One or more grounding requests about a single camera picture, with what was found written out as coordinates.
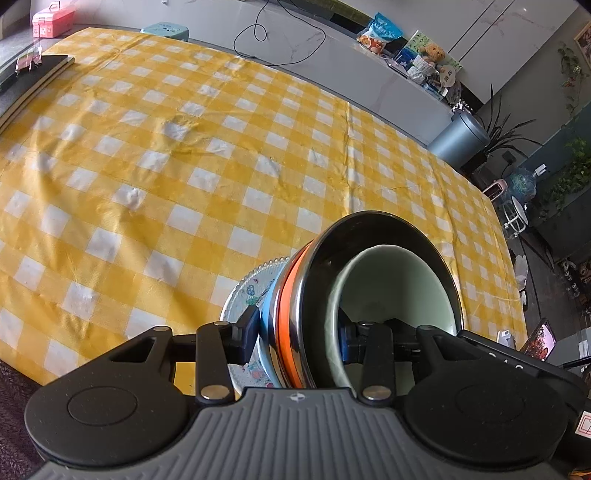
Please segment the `black notebook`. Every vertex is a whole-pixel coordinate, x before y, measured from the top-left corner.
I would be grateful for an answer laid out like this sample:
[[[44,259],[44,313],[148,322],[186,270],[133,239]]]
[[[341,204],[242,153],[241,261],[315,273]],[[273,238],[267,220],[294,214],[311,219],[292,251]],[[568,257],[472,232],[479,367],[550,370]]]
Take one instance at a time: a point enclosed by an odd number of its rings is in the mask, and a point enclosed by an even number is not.
[[[56,77],[74,63],[69,55],[42,55],[42,63],[31,71],[15,74],[15,61],[1,70],[1,132]]]

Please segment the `pink storage box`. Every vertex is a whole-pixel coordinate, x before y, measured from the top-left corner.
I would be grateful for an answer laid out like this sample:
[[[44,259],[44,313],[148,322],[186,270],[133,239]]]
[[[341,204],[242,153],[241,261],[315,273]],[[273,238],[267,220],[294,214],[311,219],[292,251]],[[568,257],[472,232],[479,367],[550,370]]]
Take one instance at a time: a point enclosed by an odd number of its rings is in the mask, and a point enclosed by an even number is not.
[[[75,6],[54,1],[32,17],[32,35],[38,39],[57,38],[72,28]]]

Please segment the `blue snack bag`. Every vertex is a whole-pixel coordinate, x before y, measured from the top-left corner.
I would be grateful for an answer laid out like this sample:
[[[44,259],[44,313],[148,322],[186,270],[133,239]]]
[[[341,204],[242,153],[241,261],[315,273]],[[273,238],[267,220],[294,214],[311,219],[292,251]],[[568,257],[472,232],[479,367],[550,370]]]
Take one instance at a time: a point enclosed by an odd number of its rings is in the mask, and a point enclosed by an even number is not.
[[[381,54],[386,46],[404,36],[403,31],[382,13],[377,13],[369,25],[356,37],[356,42],[374,54]]]

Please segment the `green ceramic bowl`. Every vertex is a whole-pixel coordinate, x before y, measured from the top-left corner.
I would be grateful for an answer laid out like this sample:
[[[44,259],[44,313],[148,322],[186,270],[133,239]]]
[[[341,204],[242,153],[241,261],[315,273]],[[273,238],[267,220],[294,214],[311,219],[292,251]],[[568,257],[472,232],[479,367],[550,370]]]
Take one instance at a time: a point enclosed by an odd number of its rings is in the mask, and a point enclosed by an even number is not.
[[[456,335],[462,323],[435,271],[418,255],[394,245],[363,250],[335,278],[325,314],[324,341],[329,374],[338,387],[358,392],[362,368],[346,366],[338,337],[338,314],[353,323],[398,319],[418,327],[431,325]]]

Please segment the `smartphone lit screen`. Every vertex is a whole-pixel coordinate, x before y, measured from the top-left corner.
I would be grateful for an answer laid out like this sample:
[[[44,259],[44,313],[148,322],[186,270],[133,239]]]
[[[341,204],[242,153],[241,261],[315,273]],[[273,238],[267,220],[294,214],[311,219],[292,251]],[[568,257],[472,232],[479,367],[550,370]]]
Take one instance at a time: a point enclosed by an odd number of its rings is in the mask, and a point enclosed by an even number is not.
[[[554,348],[557,340],[547,319],[542,319],[534,329],[520,352],[531,358],[546,361]]]

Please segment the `yellow checkered tablecloth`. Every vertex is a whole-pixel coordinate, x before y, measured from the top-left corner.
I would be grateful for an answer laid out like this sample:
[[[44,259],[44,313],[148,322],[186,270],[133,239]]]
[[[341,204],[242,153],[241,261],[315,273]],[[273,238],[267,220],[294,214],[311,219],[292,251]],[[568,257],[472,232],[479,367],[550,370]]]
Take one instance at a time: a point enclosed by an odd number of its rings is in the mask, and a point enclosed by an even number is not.
[[[217,319],[254,267],[349,213],[417,226],[466,327],[527,327],[488,199],[314,84],[161,37],[89,28],[1,136],[1,358],[38,383],[152,326]]]

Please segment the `teddy bear toy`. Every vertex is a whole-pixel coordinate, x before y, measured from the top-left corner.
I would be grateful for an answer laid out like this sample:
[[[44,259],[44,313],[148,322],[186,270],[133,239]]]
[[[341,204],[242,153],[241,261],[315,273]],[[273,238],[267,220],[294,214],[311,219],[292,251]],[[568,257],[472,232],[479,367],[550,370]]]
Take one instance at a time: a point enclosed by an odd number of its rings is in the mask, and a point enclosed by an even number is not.
[[[409,78],[423,85],[437,71],[437,65],[444,61],[446,52],[437,44],[430,42],[420,49],[408,70]]]

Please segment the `grey blue trash bin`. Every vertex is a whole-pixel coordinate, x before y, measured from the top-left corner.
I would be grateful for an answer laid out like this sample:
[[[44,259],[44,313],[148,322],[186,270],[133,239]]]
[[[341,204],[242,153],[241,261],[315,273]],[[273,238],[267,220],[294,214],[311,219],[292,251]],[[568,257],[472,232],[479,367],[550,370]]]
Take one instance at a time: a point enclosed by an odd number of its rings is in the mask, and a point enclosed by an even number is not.
[[[451,123],[428,145],[439,159],[459,170],[490,142],[490,137],[477,118],[458,110]]]

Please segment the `blue water jug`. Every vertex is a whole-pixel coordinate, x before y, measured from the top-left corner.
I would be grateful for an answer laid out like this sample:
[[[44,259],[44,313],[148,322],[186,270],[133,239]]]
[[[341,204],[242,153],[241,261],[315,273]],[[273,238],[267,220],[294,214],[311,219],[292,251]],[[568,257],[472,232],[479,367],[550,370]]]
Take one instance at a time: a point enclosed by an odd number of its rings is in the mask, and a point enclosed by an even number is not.
[[[519,167],[506,178],[509,197],[514,197],[522,206],[533,200],[537,193],[537,182],[546,172],[545,164],[539,165],[533,171]]]

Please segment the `pink candy wrapper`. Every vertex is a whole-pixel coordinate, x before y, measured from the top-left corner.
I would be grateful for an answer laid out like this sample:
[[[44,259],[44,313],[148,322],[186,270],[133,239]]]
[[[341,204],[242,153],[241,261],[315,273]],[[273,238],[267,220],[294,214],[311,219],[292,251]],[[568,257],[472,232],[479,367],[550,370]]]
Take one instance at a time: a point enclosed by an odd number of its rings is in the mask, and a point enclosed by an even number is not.
[[[42,51],[39,48],[29,49],[17,57],[15,61],[15,74],[19,75],[25,70],[31,71],[34,68],[37,68],[41,63]]]

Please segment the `clear glass floral plate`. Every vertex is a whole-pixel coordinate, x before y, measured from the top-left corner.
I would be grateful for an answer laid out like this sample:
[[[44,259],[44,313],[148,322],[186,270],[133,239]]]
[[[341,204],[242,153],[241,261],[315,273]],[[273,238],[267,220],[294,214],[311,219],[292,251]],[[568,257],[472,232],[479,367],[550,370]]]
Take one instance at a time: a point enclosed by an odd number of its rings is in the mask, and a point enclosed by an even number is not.
[[[270,282],[280,276],[281,270],[287,265],[287,257],[280,257],[260,264],[255,269],[246,274],[240,280],[235,288],[228,295],[222,310],[221,321],[235,323],[243,311],[250,305],[257,308],[262,306],[263,296],[269,289]],[[229,375],[238,395],[242,395],[245,388],[273,388],[259,362],[259,353],[256,347],[253,349],[252,357],[245,365],[229,364]]]

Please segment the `potted plant right side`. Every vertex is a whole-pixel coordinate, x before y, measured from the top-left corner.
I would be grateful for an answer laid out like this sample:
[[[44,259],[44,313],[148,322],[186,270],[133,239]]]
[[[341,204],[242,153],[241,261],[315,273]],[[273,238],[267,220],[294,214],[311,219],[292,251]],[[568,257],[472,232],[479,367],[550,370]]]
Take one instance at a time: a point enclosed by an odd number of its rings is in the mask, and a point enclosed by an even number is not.
[[[478,125],[484,129],[489,141],[487,145],[471,159],[473,162],[471,166],[472,172],[478,171],[486,164],[493,153],[501,150],[510,151],[525,158],[526,154],[517,146],[517,142],[527,142],[536,146],[542,145],[541,142],[523,134],[523,129],[526,126],[533,124],[535,119],[522,121],[513,126],[509,126],[511,114],[508,113],[505,117],[501,117],[502,106],[502,94],[496,93],[493,85],[490,85],[488,117],[483,119],[481,115],[475,115]]]

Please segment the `purple fuzzy cushion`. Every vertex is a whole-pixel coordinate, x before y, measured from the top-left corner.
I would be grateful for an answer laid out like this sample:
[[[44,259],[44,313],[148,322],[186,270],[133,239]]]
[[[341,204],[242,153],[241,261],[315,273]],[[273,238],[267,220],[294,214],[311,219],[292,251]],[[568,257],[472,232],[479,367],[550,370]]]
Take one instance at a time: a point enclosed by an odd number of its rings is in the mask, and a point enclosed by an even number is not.
[[[26,479],[44,460],[27,433],[24,411],[40,385],[1,362],[0,372],[0,468],[2,479]]]

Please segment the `steel bowl orange exterior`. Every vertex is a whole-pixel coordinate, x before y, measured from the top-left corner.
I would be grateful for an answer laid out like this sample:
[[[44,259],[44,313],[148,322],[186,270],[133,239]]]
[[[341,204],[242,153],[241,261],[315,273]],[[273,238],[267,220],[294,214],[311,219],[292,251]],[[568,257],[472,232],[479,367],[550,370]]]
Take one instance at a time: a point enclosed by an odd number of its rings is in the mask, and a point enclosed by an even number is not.
[[[410,222],[383,211],[367,210],[349,214],[305,246],[295,267],[290,294],[290,346],[301,383],[308,388],[332,388],[324,347],[324,321],[329,308],[329,290],[346,261],[370,247],[402,247],[426,262],[442,282],[453,311],[449,330],[455,335],[463,328],[463,311],[456,282],[435,245]]]

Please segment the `blue plastic stool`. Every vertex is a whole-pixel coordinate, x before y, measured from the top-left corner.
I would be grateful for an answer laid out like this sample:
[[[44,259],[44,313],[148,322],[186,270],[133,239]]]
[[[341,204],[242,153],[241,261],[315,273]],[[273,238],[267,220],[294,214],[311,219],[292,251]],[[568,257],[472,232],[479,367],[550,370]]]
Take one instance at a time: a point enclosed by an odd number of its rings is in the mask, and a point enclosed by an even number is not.
[[[170,38],[187,42],[189,39],[189,29],[186,26],[169,22],[158,22],[140,29],[143,34],[154,35],[158,37]]]

